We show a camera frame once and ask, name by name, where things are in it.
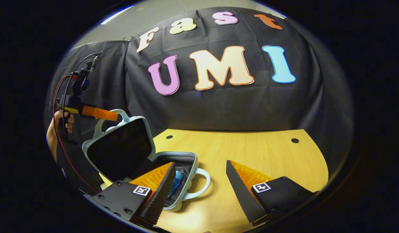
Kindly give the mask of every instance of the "foam letter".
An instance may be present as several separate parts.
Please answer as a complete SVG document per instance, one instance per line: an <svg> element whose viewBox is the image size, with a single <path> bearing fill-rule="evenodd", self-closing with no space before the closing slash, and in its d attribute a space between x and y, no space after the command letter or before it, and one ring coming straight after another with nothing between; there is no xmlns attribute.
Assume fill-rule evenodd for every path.
<svg viewBox="0 0 399 233"><path fill-rule="evenodd" d="M252 84L254 77L248 72L247 64L244 60L244 51L245 49L242 46L226 47L221 61L208 52L208 50L191 53L189 57L195 61L196 72L198 74L198 83L195 85L195 89L206 90L214 86L214 82L210 81L208 77L208 71L219 85L224 85L229 69L231 69L230 84Z"/></svg>
<svg viewBox="0 0 399 233"><path fill-rule="evenodd" d="M266 25L268 25L268 26L270 26L272 28L275 28L275 29L278 29L278 30L282 30L283 29L281 26L275 25L273 23L273 22L275 22L274 19L268 18L265 15L254 15L254 16L257 17L257 18L260 18Z"/></svg>
<svg viewBox="0 0 399 233"><path fill-rule="evenodd" d="M238 22L238 19L235 18L233 13L225 11L225 12L216 12L212 15L212 17L215 19L215 23L219 25L230 25Z"/></svg>
<svg viewBox="0 0 399 233"><path fill-rule="evenodd" d="M159 94L173 94L179 88L179 76L175 64L176 59L177 56L172 55L163 60L163 63L168 66L169 75L171 77L171 83L168 86L165 86L162 83L161 74L159 73L159 67L161 67L160 63L155 63L148 68L148 71L152 76L153 85Z"/></svg>
<svg viewBox="0 0 399 233"><path fill-rule="evenodd" d="M276 83L292 83L296 77L291 74L284 57L284 49L278 46L263 46L263 51L268 53L274 66L273 80Z"/></svg>
<svg viewBox="0 0 399 233"><path fill-rule="evenodd" d="M169 30L170 34L177 34L183 31L189 31L196 27L192 18L184 18L175 21L172 25L173 28Z"/></svg>
<svg viewBox="0 0 399 233"><path fill-rule="evenodd" d="M146 49L146 47L149 46L148 41L151 41L153 39L153 34L155 32L159 31L159 27L156 27L145 34L141 35L140 38L140 43L139 43L139 48L136 50L136 52L140 52L143 49Z"/></svg>

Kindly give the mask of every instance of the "blue object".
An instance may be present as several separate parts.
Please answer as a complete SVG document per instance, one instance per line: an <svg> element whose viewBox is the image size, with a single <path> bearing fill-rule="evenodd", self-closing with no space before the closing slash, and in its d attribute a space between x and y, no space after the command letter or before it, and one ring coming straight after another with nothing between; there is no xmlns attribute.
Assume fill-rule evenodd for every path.
<svg viewBox="0 0 399 233"><path fill-rule="evenodd" d="M263 51L268 53L274 67L273 81L276 83L292 83L296 77L291 74L284 57L284 49L279 46L263 46Z"/></svg>
<svg viewBox="0 0 399 233"><path fill-rule="evenodd" d="M172 184L171 192L169 193L168 198L172 195L172 193L178 187L178 185L180 184L182 178L183 178L183 175L179 171L176 171L174 183Z"/></svg>
<svg viewBox="0 0 399 233"><path fill-rule="evenodd" d="M88 80L84 80L83 83L81 84L81 87L86 88L89 85L89 81Z"/></svg>

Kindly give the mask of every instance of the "case handle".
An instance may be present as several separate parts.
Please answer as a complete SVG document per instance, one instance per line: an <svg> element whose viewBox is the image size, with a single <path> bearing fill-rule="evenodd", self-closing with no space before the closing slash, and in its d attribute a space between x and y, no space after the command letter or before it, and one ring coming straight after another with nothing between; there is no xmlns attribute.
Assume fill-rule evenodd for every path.
<svg viewBox="0 0 399 233"><path fill-rule="evenodd" d="M123 120L122 120L121 122L125 122L125 121L128 121L128 120L130 119L130 118L127 116L126 112L123 111L122 109L113 109L113 110L110 110L110 111L111 111L111 112L116 112L116 113L120 114L120 115L122 116L122 118L123 118ZM103 134L103 131L102 131L102 124L103 124L103 122L105 122L104 119L100 119L100 120L97 122L96 127L94 128L93 139Z"/></svg>
<svg viewBox="0 0 399 233"><path fill-rule="evenodd" d="M203 194L208 189L209 185L211 184L211 177L209 176L208 172L206 172L204 169L196 168L195 174L201 174L201 175L205 176L205 178L206 178L205 186L198 192L186 193L183 197L183 201L195 198L195 197Z"/></svg>

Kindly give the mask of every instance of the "person's arm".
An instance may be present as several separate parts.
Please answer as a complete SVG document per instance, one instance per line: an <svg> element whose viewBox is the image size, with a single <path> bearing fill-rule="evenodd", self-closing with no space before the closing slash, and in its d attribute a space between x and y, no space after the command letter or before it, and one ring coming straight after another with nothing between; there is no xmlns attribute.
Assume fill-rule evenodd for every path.
<svg viewBox="0 0 399 233"><path fill-rule="evenodd" d="M54 114L54 117L56 118L56 126L59 125L59 121L62 118L63 115L63 110L59 110ZM74 115L71 113L70 117L68 119L68 123L66 123L66 128L69 131L69 134L72 133L72 124L74 123ZM57 136L56 136L56 131L54 129L54 118L51 120L50 126L48 127L47 130L47 144L48 147L50 148L51 154L53 155L54 160L57 162Z"/></svg>

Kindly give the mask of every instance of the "black cloth backdrop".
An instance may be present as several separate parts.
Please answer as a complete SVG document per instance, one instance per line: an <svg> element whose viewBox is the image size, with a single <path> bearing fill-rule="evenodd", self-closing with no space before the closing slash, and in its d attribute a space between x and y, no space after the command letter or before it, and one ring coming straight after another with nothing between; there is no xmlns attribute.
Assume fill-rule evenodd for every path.
<svg viewBox="0 0 399 233"><path fill-rule="evenodd" d="M217 25L213 13L228 11L238 18L236 24ZM283 29L277 30L255 17L263 14ZM191 31L170 34L171 24L182 18L193 18L197 25ZM149 46L136 53L140 35L159 27ZM234 86L226 82L213 88L196 90L198 81L195 61L189 54L208 50L221 59L228 46L243 46L244 58L254 83ZM272 80L274 68L263 46L280 46L293 83ZM96 70L89 75L90 85L81 99L102 109L123 109L129 116L144 116L153 136L167 128L208 131L279 131L304 129L317 144L328 165L329 176L337 171L353 139L353 104L346 77L329 50L311 33L290 18L238 7L212 7L190 11L146 28L131 41L103 41L86 44L66 53L55 72L48 92L45 122L52 115L54 89L60 78L72 72L78 62L91 53L103 51ZM148 67L159 62L164 84L170 76L163 59L177 55L179 89L171 95L159 94ZM66 82L60 88L64 91ZM95 119L75 117L72 138L80 144L93 136ZM104 128L113 125L104 124ZM102 180L88 164L81 145L69 149L76 155L73 164L93 187L100 189ZM68 167L65 156L59 165ZM68 172L77 187L83 183Z"/></svg>

